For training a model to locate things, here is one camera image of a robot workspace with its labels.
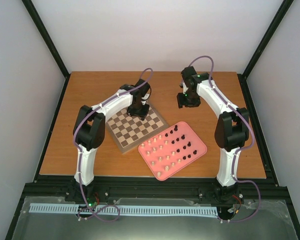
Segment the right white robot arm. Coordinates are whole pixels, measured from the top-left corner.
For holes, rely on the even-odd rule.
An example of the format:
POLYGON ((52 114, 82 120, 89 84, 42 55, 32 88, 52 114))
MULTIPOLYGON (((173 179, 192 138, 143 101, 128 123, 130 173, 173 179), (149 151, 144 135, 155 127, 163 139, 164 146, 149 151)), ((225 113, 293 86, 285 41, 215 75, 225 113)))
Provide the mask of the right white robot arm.
POLYGON ((237 160, 251 131, 249 112, 245 107, 239 108, 232 103, 209 73, 197 73, 193 66, 188 66, 180 75, 183 92, 177 94, 178 107, 196 108, 203 99, 215 113, 214 139, 220 148, 216 180, 222 187, 233 186, 237 182, 237 160))

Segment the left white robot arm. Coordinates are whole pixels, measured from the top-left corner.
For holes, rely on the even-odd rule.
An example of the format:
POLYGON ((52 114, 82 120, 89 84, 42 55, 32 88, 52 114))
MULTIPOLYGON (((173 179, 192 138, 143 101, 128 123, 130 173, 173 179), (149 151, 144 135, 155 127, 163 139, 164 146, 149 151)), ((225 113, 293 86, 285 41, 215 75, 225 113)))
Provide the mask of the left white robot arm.
POLYGON ((150 90, 150 84, 139 79, 135 85, 122 85, 105 101, 91 107, 83 105, 79 109, 73 129, 73 144, 78 152, 74 179, 81 184, 76 195, 82 201, 89 201, 94 195, 94 188, 89 184, 94 179, 95 157, 105 139, 107 121, 123 109, 128 116, 144 120, 150 109, 146 103, 150 90))

